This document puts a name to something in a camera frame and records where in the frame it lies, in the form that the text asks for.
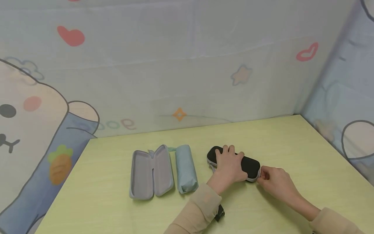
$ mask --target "bunny ear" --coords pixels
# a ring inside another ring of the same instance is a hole
[[[374,22],[374,1],[373,0],[361,0],[362,8],[364,9],[368,18]]]
[[[38,81],[19,67],[0,59],[0,81],[23,82],[27,85],[36,85]]]
[[[342,132],[341,146],[350,160],[374,156],[374,124],[366,120],[347,124]]]

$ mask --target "light blue pencil case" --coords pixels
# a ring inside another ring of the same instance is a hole
[[[178,191],[181,194],[195,191],[199,187],[197,175],[189,145],[181,145],[175,150],[175,164],[177,166]]]

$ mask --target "cartoon backdrop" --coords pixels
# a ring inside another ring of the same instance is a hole
[[[33,233],[89,139],[299,111],[351,0],[0,3],[0,233]]]
[[[374,2],[358,1],[302,114],[374,185]]]

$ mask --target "bunny eye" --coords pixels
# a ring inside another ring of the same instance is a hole
[[[16,115],[16,109],[9,104],[3,104],[0,106],[0,115],[5,118],[12,118]]]

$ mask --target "open pencil case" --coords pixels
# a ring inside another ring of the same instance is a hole
[[[162,196],[174,186],[169,149],[161,145],[156,151],[135,151],[132,155],[129,195],[147,200]]]
[[[214,171],[217,167],[217,158],[215,155],[215,150],[218,149],[221,153],[223,152],[223,148],[219,146],[215,146],[208,152],[206,156],[206,160],[208,164],[211,166],[212,170]],[[242,170],[248,174],[248,178],[246,179],[249,182],[255,182],[257,178],[260,176],[261,166],[257,160],[252,158],[244,157],[242,159]]]

